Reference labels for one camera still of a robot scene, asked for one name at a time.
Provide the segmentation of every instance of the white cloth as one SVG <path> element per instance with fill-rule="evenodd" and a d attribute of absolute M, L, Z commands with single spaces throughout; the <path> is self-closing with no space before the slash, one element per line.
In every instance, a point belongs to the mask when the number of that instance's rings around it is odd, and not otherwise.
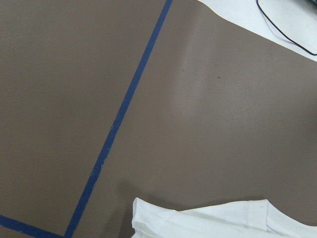
<path fill-rule="evenodd" d="M 317 238 L 317 227 L 289 218 L 267 200 L 178 212 L 136 198 L 132 227 L 132 238 Z"/>

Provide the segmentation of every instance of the blue tape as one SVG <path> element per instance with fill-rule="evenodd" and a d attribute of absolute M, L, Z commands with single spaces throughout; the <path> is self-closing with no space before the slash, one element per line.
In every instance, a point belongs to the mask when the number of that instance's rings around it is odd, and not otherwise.
<path fill-rule="evenodd" d="M 76 209 L 73 213 L 73 216 L 69 222 L 69 225 L 67 227 L 67 230 L 65 232 L 65 235 L 59 236 L 50 232 L 46 232 L 42 229 L 33 227 L 31 225 L 16 221 L 14 219 L 4 217 L 0 215 L 0 226 L 9 228 L 11 230 L 15 230 L 21 233 L 24 233 L 26 235 L 35 237 L 35 238 L 71 238 L 79 224 L 79 221 L 81 219 L 81 216 L 86 208 L 86 205 L 88 203 L 88 200 L 92 194 L 92 191 L 94 189 L 94 185 L 98 180 L 98 177 L 100 175 L 102 166 L 105 163 L 105 160 L 109 154 L 109 151 L 112 147 L 112 144 L 114 142 L 115 135 L 117 134 L 119 127 L 123 121 L 124 115 L 126 114 L 128 107 L 130 105 L 130 102 L 132 100 L 132 97 L 134 95 L 134 92 L 138 86 L 138 83 L 140 81 L 140 78 L 142 76 L 143 70 L 149 60 L 150 54 L 152 52 L 152 49 L 154 47 L 154 44 L 158 38 L 159 32 L 162 28 L 162 25 L 164 23 L 164 20 L 167 16 L 168 10 L 172 4 L 173 0 L 166 0 L 164 7 L 162 9 L 162 12 L 160 13 L 160 16 L 158 18 L 158 21 L 155 25 L 155 28 L 152 32 L 152 35 L 149 39 L 149 42 L 144 50 L 144 53 L 142 55 L 142 58 L 140 60 L 140 63 L 134 73 L 134 76 L 132 78 L 132 81 L 130 83 L 130 86 L 125 94 L 125 97 L 123 99 L 123 102 L 120 106 L 120 109 L 117 113 L 117 116 L 112 124 L 112 127 L 110 129 L 110 132 L 106 138 L 106 141 L 101 149 L 101 152 L 97 158 L 97 161 L 95 163 L 95 166 L 89 176 L 89 179 L 87 181 L 87 184 L 85 186 L 85 189 L 79 199 L 79 202 L 76 206 Z"/>
<path fill-rule="evenodd" d="M 24 233 L 26 235 L 36 238 L 63 238 L 62 236 L 46 232 L 42 229 L 33 227 L 23 222 L 16 221 L 14 219 L 4 217 L 0 215 L 0 226 L 9 228 L 11 230 Z"/>
<path fill-rule="evenodd" d="M 80 218 L 86 208 L 86 205 L 88 203 L 88 200 L 90 198 L 90 195 L 94 189 L 94 185 L 100 175 L 100 172 L 101 172 L 101 169 L 102 169 L 102 166 L 103 164 L 105 163 L 105 160 L 109 154 L 109 151 L 112 147 L 112 144 L 113 144 L 113 141 L 114 141 L 114 138 L 115 138 L 115 135 L 116 133 L 118 132 L 119 130 L 119 127 L 122 123 L 122 120 L 124 118 L 124 115 L 125 113 L 127 112 L 128 110 L 128 107 L 129 107 L 129 104 L 132 100 L 132 97 L 133 97 L 133 94 L 138 86 L 138 83 L 140 81 L 140 78 L 141 78 L 141 75 L 143 73 L 143 70 L 148 62 L 148 59 L 150 57 L 150 54 L 152 52 L 152 49 L 154 47 L 154 44 L 158 38 L 158 35 L 159 35 L 159 32 L 162 28 L 162 25 L 164 23 L 164 20 L 166 18 L 166 15 L 168 13 L 168 10 L 172 4 L 173 0 L 166 0 L 165 4 L 164 4 L 164 7 L 162 9 L 162 12 L 158 18 L 158 21 L 155 25 L 155 28 L 152 32 L 152 35 L 149 39 L 149 42 L 148 42 L 148 45 L 147 47 L 145 48 L 144 50 L 144 53 L 142 55 L 142 58 L 141 58 L 141 61 L 135 71 L 135 74 L 132 78 L 132 81 L 130 83 L 130 86 L 128 88 L 128 91 L 123 99 L 123 102 L 120 106 L 120 109 L 118 111 L 118 114 L 112 124 L 112 127 L 110 129 L 110 132 L 106 138 L 106 141 L 101 149 L 101 152 L 98 156 L 98 159 L 95 163 L 95 166 L 90 174 L 90 177 L 87 181 L 87 184 L 85 186 L 85 189 L 79 199 L 79 202 L 77 204 L 77 207 L 76 207 L 76 210 L 69 222 L 69 225 L 68 225 L 68 228 L 65 232 L 65 238 L 71 238 L 78 226 L 78 223 L 80 221 Z"/>

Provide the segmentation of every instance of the white surface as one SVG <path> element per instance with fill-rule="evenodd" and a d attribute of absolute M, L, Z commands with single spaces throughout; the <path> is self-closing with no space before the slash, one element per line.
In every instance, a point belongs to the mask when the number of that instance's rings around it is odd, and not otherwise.
<path fill-rule="evenodd" d="M 317 61 L 282 36 L 260 12 L 256 0 L 199 0 L 222 18 Z M 317 8 L 308 0 L 259 0 L 267 16 L 289 38 L 317 53 Z"/>
<path fill-rule="evenodd" d="M 133 203 L 132 238 L 316 238 L 267 200 L 239 201 L 177 212 L 139 198 Z"/>

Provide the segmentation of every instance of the black wire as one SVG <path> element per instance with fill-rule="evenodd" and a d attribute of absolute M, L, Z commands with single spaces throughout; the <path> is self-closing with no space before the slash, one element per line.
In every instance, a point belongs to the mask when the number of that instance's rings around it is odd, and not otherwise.
<path fill-rule="evenodd" d="M 312 56 L 317 56 L 317 54 L 314 54 L 312 52 L 310 52 L 309 50 L 307 50 L 304 46 L 298 44 L 297 42 L 293 41 L 291 38 L 289 38 L 287 35 L 285 35 L 273 22 L 272 20 L 265 14 L 265 12 L 263 11 L 263 9 L 260 7 L 260 4 L 259 4 L 259 0 L 256 0 L 257 1 L 257 5 L 258 5 L 258 8 L 260 9 L 260 11 L 262 12 L 262 14 L 267 18 L 267 20 L 269 20 L 269 22 L 287 39 L 289 40 L 290 42 L 292 42 L 294 45 L 302 48 L 304 51 L 306 51 L 308 54 L 312 55 Z"/>

